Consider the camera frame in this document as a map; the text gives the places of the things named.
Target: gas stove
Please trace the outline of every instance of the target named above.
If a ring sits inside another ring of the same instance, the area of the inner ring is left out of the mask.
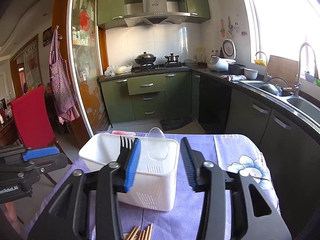
[[[159,70],[159,69],[181,69],[181,68],[188,68],[181,64],[181,62],[166,62],[164,64],[147,64],[147,65],[140,65],[140,68],[137,69],[135,72],[141,71],[152,71],[152,70]]]

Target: backsplash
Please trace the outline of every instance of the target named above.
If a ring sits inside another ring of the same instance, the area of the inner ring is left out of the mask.
[[[106,30],[109,65],[126,65],[143,54],[156,56],[155,64],[163,64],[165,55],[180,55],[179,60],[195,58],[201,42],[201,25],[195,23],[164,24],[159,26],[118,27]]]

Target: faucet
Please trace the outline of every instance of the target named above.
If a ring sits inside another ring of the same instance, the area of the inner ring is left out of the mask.
[[[304,46],[309,46],[311,49],[312,49],[312,52],[313,52],[313,56],[314,56],[314,59],[315,59],[315,75],[314,77],[316,79],[319,78],[319,74],[318,74],[318,68],[317,68],[317,61],[316,61],[316,53],[314,51],[314,49],[311,47],[311,45],[308,43],[308,42],[304,42],[301,47],[300,47],[300,51],[299,51],[299,63],[298,63],[298,73],[296,75],[296,84],[294,85],[295,89],[294,89],[294,95],[295,96],[298,96],[299,94],[299,90],[300,90],[300,72],[301,72],[301,52],[302,52],[302,49]]]
[[[267,82],[268,82],[268,78],[272,78],[272,76],[270,76],[270,75],[268,74],[268,57],[267,57],[267,55],[266,55],[264,52],[262,52],[262,51],[258,51],[258,52],[256,53],[256,56],[257,56],[258,53],[262,53],[262,54],[264,54],[264,55],[266,56],[266,72],[264,73],[263,81],[264,81],[265,83],[267,83]]]

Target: wooden table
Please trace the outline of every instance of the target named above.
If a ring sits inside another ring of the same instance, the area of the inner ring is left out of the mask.
[[[18,139],[19,135],[13,119],[0,126],[0,146],[12,145]]]

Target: chopsticks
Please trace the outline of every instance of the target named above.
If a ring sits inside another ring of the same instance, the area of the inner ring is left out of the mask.
[[[147,230],[141,230],[139,233],[138,240],[151,240],[152,226],[153,224],[150,224],[148,225]],[[135,226],[126,238],[126,240],[133,240],[139,229],[140,226]]]

